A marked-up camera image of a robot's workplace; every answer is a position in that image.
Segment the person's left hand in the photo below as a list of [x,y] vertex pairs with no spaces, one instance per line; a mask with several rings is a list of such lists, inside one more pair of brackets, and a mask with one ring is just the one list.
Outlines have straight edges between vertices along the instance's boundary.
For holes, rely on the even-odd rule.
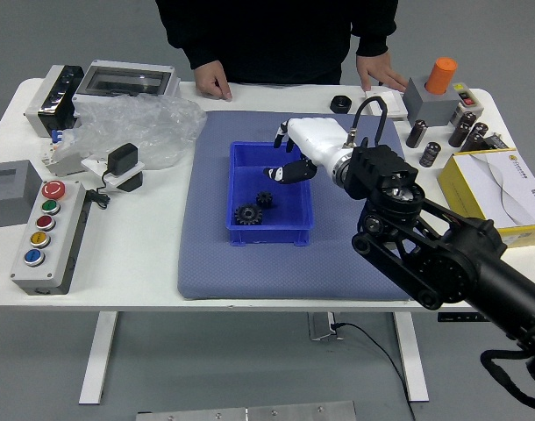
[[372,79],[400,92],[404,92],[409,84],[407,79],[391,67],[389,52],[376,56],[357,55],[356,69],[360,77],[360,86],[364,91],[372,89]]

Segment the person's right hand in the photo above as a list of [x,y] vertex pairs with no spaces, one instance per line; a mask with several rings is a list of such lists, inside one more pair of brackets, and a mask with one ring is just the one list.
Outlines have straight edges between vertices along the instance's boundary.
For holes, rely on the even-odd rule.
[[220,61],[212,61],[194,70],[197,90],[216,99],[232,100],[232,92]]

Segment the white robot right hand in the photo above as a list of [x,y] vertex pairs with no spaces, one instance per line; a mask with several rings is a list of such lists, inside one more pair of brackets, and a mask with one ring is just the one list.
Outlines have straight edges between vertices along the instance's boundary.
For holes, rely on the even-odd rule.
[[274,147],[289,140],[286,152],[297,146],[302,158],[278,168],[265,168],[263,174],[280,184],[302,182],[313,178],[324,167],[332,181],[343,188],[353,149],[346,146],[348,133],[333,118],[291,118],[281,123]]

